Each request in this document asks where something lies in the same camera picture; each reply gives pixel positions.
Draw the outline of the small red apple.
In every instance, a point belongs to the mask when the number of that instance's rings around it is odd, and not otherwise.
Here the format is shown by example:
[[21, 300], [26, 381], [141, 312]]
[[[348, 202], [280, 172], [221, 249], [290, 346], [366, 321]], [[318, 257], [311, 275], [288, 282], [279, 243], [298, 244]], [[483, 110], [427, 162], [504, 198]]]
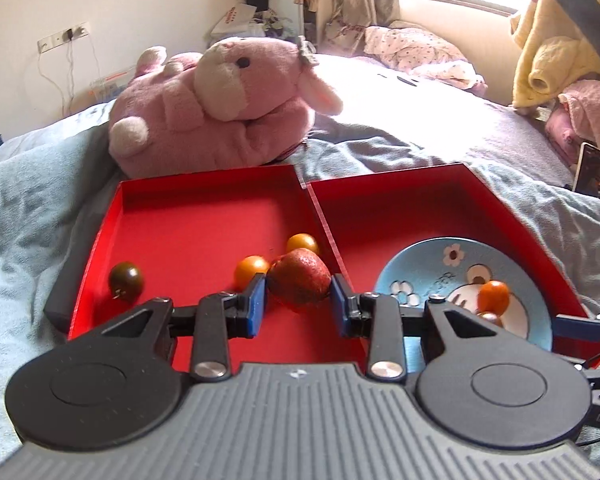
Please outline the small red apple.
[[266, 284], [271, 294], [287, 304], [313, 304], [329, 292], [332, 274], [323, 260], [306, 248], [277, 258], [268, 269]]

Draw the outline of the light blue blanket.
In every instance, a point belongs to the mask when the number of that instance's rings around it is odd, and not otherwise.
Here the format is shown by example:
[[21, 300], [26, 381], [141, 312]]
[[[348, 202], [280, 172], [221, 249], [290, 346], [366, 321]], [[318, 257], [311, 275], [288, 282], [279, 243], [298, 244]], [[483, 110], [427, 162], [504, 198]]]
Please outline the light blue blanket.
[[[547, 138], [508, 107], [358, 58], [322, 55], [343, 99], [291, 155], [304, 180], [462, 162], [539, 240], [588, 312], [600, 313], [600, 200], [567, 190]], [[107, 107], [0, 147], [0, 465], [19, 448], [4, 407], [9, 378], [64, 338], [43, 309], [72, 236], [120, 172], [107, 150]]]

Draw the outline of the right red tray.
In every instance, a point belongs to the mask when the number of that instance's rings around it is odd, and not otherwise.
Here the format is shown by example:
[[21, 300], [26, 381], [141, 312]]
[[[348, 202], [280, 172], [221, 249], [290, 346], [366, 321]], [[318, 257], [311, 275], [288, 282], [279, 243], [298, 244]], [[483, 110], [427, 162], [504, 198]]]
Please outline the right red tray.
[[381, 172], [309, 183], [352, 288], [375, 287], [401, 249], [463, 237], [504, 252], [538, 286], [550, 314], [585, 315], [576, 293], [536, 237], [464, 165]]

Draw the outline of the pink plush rabbit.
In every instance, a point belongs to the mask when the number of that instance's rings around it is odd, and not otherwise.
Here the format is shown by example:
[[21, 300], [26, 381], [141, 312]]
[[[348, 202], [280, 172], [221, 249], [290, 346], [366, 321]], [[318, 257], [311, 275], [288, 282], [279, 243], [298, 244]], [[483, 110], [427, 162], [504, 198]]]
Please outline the pink plush rabbit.
[[110, 110], [108, 148], [130, 178], [254, 167], [294, 150], [343, 104], [304, 38], [230, 37], [202, 53], [146, 49]]

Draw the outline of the white wall socket strip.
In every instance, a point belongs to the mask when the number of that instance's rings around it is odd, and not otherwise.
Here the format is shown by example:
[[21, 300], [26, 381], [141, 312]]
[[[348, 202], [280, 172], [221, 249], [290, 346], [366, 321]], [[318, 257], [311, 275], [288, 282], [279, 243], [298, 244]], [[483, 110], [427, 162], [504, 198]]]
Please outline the white wall socket strip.
[[54, 32], [50, 36], [38, 40], [38, 53], [43, 54], [74, 40], [86, 37], [91, 32], [89, 22], [84, 22], [68, 29]]

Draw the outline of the pink dotted cloth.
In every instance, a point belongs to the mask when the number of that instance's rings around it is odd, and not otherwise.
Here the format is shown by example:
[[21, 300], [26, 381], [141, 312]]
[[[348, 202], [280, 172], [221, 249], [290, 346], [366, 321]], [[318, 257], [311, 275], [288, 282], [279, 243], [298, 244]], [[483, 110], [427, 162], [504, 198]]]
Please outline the pink dotted cloth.
[[488, 88], [458, 47], [419, 26], [367, 27], [364, 53], [410, 77], [438, 80], [476, 96]]

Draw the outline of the large dark brown tomato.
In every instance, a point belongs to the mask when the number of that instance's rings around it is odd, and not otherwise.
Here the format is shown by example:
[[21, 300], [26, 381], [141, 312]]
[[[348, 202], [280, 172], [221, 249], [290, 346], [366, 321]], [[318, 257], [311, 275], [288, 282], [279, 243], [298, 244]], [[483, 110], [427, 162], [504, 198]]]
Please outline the large dark brown tomato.
[[495, 326], [501, 327], [501, 328], [504, 327], [501, 317], [498, 314], [494, 313], [494, 312], [491, 312], [491, 311], [479, 311], [477, 313], [477, 315], [478, 315], [479, 318], [482, 318], [486, 322], [489, 322], [489, 323], [491, 323], [491, 324], [493, 324]]

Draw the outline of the small dark tomato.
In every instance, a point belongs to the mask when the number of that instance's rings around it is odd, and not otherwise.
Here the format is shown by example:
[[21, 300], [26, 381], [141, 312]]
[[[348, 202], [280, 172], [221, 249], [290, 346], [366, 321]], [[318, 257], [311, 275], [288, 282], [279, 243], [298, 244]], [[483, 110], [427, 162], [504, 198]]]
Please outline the small dark tomato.
[[108, 274], [108, 289], [114, 299], [133, 302], [142, 294], [144, 287], [144, 274], [132, 262], [117, 263]]

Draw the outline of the blue tiger plate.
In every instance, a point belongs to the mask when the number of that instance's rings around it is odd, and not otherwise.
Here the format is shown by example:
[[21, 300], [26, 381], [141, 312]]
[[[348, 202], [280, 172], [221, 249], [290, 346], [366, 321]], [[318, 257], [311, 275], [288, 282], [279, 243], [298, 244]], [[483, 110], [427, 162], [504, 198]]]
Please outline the blue tiger plate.
[[438, 295], [477, 312], [479, 290], [492, 281], [509, 290], [508, 307], [500, 315], [506, 330], [550, 350], [552, 322], [540, 290], [513, 259], [475, 240], [436, 237], [408, 246], [381, 270], [375, 290], [402, 307], [421, 309], [429, 296]]

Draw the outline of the red tray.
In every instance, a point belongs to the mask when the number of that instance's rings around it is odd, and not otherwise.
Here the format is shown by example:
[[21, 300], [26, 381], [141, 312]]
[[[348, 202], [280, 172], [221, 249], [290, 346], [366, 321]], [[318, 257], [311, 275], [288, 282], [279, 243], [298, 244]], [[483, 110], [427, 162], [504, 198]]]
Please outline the red tray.
[[576, 293], [536, 237], [464, 165], [381, 172], [309, 183], [352, 288], [375, 287], [401, 249], [463, 237], [504, 252], [538, 286], [550, 314], [585, 315]]
[[[108, 290], [109, 271], [119, 262], [134, 263], [144, 274], [137, 304], [168, 297], [184, 308], [214, 292], [234, 292], [240, 260], [271, 262], [299, 233], [315, 238], [332, 273], [347, 275], [321, 206], [293, 166], [123, 181], [95, 238], [68, 339], [131, 307]], [[258, 336], [230, 339], [228, 346], [234, 372], [242, 363], [366, 361], [361, 339], [339, 336], [328, 300], [296, 307], [274, 297]]]

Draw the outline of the left red tray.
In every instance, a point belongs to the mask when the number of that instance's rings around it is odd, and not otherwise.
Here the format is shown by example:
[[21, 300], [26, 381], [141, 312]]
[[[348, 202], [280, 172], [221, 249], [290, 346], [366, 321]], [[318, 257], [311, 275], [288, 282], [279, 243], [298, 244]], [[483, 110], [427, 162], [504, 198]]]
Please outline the left red tray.
[[[168, 297], [184, 308], [214, 292], [234, 292], [240, 260], [271, 262], [299, 233], [315, 238], [332, 273], [347, 275], [321, 206], [293, 166], [123, 181], [95, 238], [68, 339], [131, 307], [108, 290], [109, 271], [119, 262], [134, 263], [144, 274], [137, 304]], [[339, 336], [328, 300], [296, 307], [274, 297], [258, 336], [230, 339], [228, 346], [234, 372], [242, 363], [366, 361], [361, 339]]]

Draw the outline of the smartphone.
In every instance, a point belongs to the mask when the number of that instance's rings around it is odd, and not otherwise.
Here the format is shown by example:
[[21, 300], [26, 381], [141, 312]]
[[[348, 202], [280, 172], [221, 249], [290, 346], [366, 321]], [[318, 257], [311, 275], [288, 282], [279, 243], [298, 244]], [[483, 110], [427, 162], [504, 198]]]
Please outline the smartphone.
[[600, 149], [592, 143], [580, 145], [573, 192], [600, 197]]

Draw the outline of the black box under tray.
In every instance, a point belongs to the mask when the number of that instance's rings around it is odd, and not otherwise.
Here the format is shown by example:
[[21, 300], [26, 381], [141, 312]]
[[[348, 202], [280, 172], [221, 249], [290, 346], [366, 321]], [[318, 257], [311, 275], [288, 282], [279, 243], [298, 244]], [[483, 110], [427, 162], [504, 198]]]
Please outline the black box under tray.
[[108, 198], [95, 200], [87, 208], [83, 222], [74, 231], [66, 261], [46, 300], [43, 313], [47, 321], [64, 335], [69, 333], [82, 276], [108, 204]]

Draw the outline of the orange kumquat behind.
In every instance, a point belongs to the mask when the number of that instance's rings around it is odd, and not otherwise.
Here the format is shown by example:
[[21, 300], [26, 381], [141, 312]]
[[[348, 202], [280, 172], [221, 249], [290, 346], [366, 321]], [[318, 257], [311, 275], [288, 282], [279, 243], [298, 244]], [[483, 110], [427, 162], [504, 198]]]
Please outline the orange kumquat behind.
[[234, 270], [234, 283], [237, 289], [244, 290], [257, 274], [267, 274], [270, 268], [268, 260], [252, 255], [240, 260]]

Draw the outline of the orange tangerine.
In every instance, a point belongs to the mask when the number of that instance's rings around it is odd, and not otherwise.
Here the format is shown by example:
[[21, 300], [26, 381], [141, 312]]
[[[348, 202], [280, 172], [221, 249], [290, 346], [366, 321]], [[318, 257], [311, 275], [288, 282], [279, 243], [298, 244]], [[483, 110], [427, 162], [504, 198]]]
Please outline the orange tangerine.
[[483, 284], [477, 297], [478, 311], [502, 315], [510, 303], [508, 286], [502, 281], [490, 281]]

